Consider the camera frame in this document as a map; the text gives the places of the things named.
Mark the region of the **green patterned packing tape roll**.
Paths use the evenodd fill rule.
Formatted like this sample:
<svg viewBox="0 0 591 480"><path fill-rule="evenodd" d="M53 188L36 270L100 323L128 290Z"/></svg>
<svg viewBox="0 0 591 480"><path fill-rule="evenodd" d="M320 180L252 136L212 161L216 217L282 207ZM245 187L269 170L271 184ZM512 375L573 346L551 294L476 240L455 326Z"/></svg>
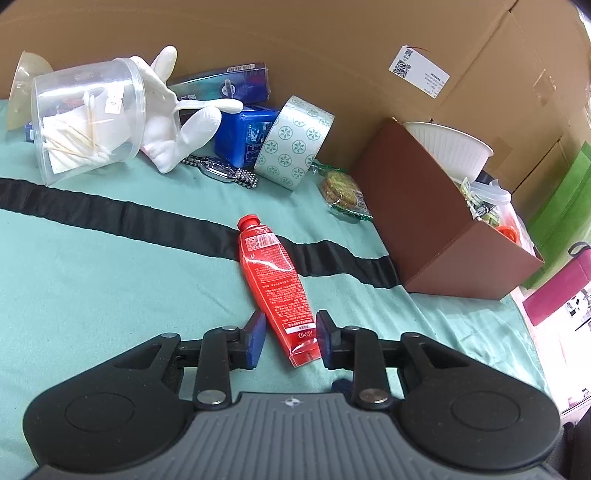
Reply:
<svg viewBox="0 0 591 480"><path fill-rule="evenodd" d="M297 189L335 116L296 95L290 97L270 127L254 164L254 173L290 191Z"/></svg>

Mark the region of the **green white packets in box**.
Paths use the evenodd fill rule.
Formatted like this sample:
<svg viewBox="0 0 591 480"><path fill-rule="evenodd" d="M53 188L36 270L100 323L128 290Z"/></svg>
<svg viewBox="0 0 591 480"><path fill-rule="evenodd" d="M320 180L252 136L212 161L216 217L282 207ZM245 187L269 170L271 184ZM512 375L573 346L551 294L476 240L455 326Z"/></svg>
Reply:
<svg viewBox="0 0 591 480"><path fill-rule="evenodd" d="M483 200L473 189L467 178L458 184L458 189L464 196L474 219L480 219L493 228L501 225L501 217L497 206Z"/></svg>

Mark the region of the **white ribbed paper bowl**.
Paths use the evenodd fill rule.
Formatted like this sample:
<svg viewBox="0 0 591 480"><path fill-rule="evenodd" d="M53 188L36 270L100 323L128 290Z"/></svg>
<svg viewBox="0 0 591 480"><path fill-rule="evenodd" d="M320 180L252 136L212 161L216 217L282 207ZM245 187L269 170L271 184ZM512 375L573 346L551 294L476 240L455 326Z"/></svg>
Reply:
<svg viewBox="0 0 591 480"><path fill-rule="evenodd" d="M483 141L448 126L418 121L403 126L452 179L460 182L474 182L494 155Z"/></svg>

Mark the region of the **white rubber glove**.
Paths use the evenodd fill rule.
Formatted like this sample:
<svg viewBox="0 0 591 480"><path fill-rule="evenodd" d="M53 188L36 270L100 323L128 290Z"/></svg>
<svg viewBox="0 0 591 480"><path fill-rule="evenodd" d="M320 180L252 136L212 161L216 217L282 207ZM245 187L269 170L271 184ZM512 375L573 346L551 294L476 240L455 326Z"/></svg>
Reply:
<svg viewBox="0 0 591 480"><path fill-rule="evenodd" d="M177 60L172 45L164 47L151 63L139 56L130 59L139 70L146 100L140 150L161 174L171 172L211 141L224 113L242 112L242 101L236 99L179 100L166 85Z"/></svg>

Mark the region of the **red tube of cream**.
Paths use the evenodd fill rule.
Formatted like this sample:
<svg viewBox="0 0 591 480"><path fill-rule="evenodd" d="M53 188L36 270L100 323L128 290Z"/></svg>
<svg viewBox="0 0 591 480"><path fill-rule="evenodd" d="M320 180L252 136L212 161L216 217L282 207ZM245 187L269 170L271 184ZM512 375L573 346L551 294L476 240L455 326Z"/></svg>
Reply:
<svg viewBox="0 0 591 480"><path fill-rule="evenodd" d="M254 214L238 221L239 263L256 305L294 367L321 358L315 317L280 239Z"/></svg>

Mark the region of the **clear plastic cotton swab jar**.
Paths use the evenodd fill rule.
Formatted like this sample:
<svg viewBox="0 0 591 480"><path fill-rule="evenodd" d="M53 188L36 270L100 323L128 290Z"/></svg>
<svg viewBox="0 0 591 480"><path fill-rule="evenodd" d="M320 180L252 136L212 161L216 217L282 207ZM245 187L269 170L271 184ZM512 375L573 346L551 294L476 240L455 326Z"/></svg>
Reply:
<svg viewBox="0 0 591 480"><path fill-rule="evenodd" d="M137 66L116 58L33 79L32 129L43 184L133 158L146 118Z"/></svg>

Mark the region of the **green non-woven bag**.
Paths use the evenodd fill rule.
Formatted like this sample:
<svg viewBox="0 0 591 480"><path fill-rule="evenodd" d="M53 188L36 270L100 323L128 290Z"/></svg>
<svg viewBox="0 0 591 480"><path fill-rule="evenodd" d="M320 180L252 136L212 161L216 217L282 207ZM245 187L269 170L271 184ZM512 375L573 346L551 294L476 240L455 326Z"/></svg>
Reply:
<svg viewBox="0 0 591 480"><path fill-rule="evenodd" d="M527 223L544 264L522 286L537 289L570 260L576 242L590 243L590 145L585 142L562 182Z"/></svg>

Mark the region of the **pink water bottle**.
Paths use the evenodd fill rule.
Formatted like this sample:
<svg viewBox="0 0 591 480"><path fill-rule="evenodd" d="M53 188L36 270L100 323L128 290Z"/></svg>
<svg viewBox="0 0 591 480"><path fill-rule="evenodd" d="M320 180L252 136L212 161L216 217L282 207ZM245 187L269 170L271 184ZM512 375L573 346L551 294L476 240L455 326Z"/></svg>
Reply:
<svg viewBox="0 0 591 480"><path fill-rule="evenodd" d="M576 242L568 254L569 262L523 302L533 326L541 324L590 283L590 245Z"/></svg>

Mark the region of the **dark purple carton box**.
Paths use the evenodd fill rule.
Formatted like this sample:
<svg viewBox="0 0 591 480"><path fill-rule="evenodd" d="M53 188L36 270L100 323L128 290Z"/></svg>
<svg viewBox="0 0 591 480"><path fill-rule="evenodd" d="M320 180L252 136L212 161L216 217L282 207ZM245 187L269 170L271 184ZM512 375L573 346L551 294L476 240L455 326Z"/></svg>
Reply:
<svg viewBox="0 0 591 480"><path fill-rule="evenodd" d="M167 86L179 100L235 99L243 104L264 103L270 98L269 69L249 63L177 77Z"/></svg>

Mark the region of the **orange plastic item in box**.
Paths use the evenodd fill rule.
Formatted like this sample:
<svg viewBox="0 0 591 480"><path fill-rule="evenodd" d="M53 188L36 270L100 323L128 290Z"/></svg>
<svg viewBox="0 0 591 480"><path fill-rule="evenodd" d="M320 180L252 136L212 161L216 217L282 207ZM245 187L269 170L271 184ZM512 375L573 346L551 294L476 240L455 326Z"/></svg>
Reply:
<svg viewBox="0 0 591 480"><path fill-rule="evenodd" d="M514 244L520 246L520 234L519 231L512 225L499 225L496 230L505 236L507 239L512 241Z"/></svg>

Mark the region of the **brown cardboard storage box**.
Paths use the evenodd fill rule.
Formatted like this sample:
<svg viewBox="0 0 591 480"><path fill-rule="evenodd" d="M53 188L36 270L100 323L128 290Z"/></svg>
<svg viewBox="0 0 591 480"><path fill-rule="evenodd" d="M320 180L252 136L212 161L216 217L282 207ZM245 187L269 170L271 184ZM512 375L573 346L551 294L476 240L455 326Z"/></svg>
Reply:
<svg viewBox="0 0 591 480"><path fill-rule="evenodd" d="M544 264L471 214L452 179L394 119L352 170L407 291L500 300Z"/></svg>

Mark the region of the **blue plastic box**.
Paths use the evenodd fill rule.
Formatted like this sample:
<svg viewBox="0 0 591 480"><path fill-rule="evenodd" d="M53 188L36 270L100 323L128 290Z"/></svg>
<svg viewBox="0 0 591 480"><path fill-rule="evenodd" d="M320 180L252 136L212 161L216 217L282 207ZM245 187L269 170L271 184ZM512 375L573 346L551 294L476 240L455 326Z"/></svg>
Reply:
<svg viewBox="0 0 591 480"><path fill-rule="evenodd" d="M279 112L264 106L245 106L239 114L222 114L214 153L235 168L252 170Z"/></svg>

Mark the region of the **clear plastic bag in box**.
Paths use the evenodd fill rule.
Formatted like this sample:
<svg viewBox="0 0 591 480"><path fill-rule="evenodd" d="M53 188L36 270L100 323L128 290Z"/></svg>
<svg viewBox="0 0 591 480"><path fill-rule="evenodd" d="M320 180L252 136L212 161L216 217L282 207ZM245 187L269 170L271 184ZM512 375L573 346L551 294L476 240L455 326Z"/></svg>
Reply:
<svg viewBox="0 0 591 480"><path fill-rule="evenodd" d="M535 245L525 228L525 224L513 207L510 192L504 190L497 180L493 180L489 184L475 181L471 185L483 200L497 206L501 217L501 225L512 225L519 231L520 247L532 256L536 256Z"/></svg>

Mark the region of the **large cardboard box wall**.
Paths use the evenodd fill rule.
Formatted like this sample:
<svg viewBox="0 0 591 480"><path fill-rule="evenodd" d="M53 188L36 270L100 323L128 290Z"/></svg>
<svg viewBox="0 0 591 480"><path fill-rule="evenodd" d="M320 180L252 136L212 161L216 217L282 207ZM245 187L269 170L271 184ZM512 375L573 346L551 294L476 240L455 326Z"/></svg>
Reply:
<svg viewBox="0 0 591 480"><path fill-rule="evenodd" d="M17 1L1 16L1 90L23 51L61 69L167 45L178 76L266 63L273 104L295 95L335 116L322 147L335 165L388 117L467 132L525 216L590 139L590 40L567 1ZM389 71L403 45L450 75L436 99Z"/></svg>

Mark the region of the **white shipping label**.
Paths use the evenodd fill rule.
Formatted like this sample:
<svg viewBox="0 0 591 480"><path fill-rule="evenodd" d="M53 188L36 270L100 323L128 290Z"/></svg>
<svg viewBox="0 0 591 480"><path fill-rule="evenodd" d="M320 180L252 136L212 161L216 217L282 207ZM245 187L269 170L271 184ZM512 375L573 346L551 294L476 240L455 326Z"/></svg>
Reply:
<svg viewBox="0 0 591 480"><path fill-rule="evenodd" d="M432 99L439 96L450 79L446 71L409 45L401 47L389 71Z"/></svg>

